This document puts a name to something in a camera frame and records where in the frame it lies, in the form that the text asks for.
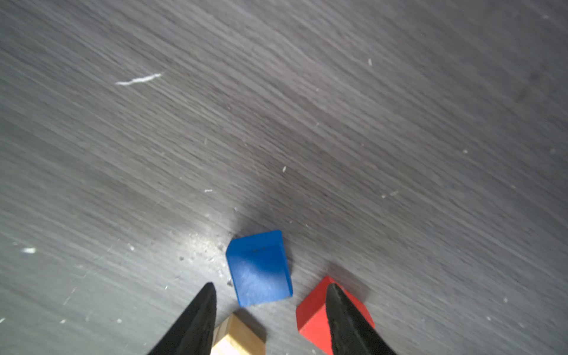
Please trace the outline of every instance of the top face of red cube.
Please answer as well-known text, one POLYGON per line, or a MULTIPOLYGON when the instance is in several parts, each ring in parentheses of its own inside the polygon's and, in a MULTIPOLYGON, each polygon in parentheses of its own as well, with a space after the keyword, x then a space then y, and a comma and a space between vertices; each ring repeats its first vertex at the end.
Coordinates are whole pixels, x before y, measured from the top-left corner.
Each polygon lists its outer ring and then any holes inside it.
POLYGON ((335 282, 335 280, 326 276, 296 308, 296 322, 298 323, 300 334, 329 355, 333 355, 333 351, 331 349, 331 332, 329 331, 327 314, 325 313, 325 296, 327 294, 327 286, 332 283, 337 284, 345 292, 345 295, 349 297, 363 317, 373 328, 375 327, 375 322, 373 322, 367 307, 335 282))

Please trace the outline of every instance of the red block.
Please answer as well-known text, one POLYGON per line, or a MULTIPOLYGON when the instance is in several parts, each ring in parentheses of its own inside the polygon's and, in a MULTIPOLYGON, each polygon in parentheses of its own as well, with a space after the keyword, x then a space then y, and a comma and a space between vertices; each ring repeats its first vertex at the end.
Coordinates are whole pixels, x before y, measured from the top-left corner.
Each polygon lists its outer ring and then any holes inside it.
POLYGON ((329 331, 329 323, 327 314, 325 313, 325 295, 327 286, 330 283, 336 283, 345 292, 347 297, 353 302, 355 307, 363 314, 363 317, 374 328, 375 322, 371 318, 367 307, 361 303, 355 296, 347 292, 331 277, 326 276, 316 288, 306 297, 302 303, 296 308, 296 322, 298 323, 298 331, 301 335, 310 340, 315 346, 333 355, 331 349, 331 332, 329 331))

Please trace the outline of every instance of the side face of blue cube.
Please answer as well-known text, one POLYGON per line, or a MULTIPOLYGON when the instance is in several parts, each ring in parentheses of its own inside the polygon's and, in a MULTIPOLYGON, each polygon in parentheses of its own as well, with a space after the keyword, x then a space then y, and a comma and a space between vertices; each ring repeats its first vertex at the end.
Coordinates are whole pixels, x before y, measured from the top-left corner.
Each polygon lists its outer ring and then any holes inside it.
POLYGON ((292 296, 281 231, 232 240, 226 256, 241 307, 292 296))

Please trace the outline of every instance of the top face of wooden cube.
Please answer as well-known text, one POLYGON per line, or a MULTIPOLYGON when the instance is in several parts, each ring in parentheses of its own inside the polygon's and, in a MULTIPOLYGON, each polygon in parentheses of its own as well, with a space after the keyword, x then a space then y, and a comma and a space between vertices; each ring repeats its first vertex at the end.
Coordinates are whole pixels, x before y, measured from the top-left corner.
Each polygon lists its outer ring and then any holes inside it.
POLYGON ((281 231, 234 239, 225 255, 241 307, 292 296, 281 231))
POLYGON ((332 283, 336 283, 339 287, 341 287, 343 292, 345 292, 345 295, 349 297, 363 317, 365 317, 373 328, 375 327, 375 322, 373 322, 367 307, 365 307, 363 303, 345 290, 341 285, 335 282, 334 279, 326 276, 314 288, 308 297, 300 303, 298 308, 296 308, 296 322, 298 324, 298 331, 300 334, 329 355, 333 355, 333 351, 331 348, 331 332, 329 330, 327 314, 325 313, 325 296, 327 293, 327 286, 332 283))
POLYGON ((265 355, 266 346, 237 316, 230 315, 213 335, 211 355, 265 355))

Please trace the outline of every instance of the cube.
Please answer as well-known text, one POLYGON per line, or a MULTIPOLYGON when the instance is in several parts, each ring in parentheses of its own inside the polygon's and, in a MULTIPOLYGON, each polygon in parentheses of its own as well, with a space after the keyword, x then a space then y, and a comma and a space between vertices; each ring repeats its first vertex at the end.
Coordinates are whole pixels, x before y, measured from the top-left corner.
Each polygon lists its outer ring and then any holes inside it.
POLYGON ((327 314, 325 313, 325 295, 327 286, 331 283, 336 283, 369 324, 373 328, 375 327, 375 322, 373 322, 367 307, 335 282, 335 280, 326 276, 296 308, 296 322, 298 323, 300 334, 329 355, 333 355, 333 351, 331 349, 331 331, 329 330, 327 314))
POLYGON ((211 355, 265 355, 264 342, 237 316, 230 315, 213 332, 211 355))
POLYGON ((292 296, 281 231, 234 239, 225 255, 241 307, 292 296))

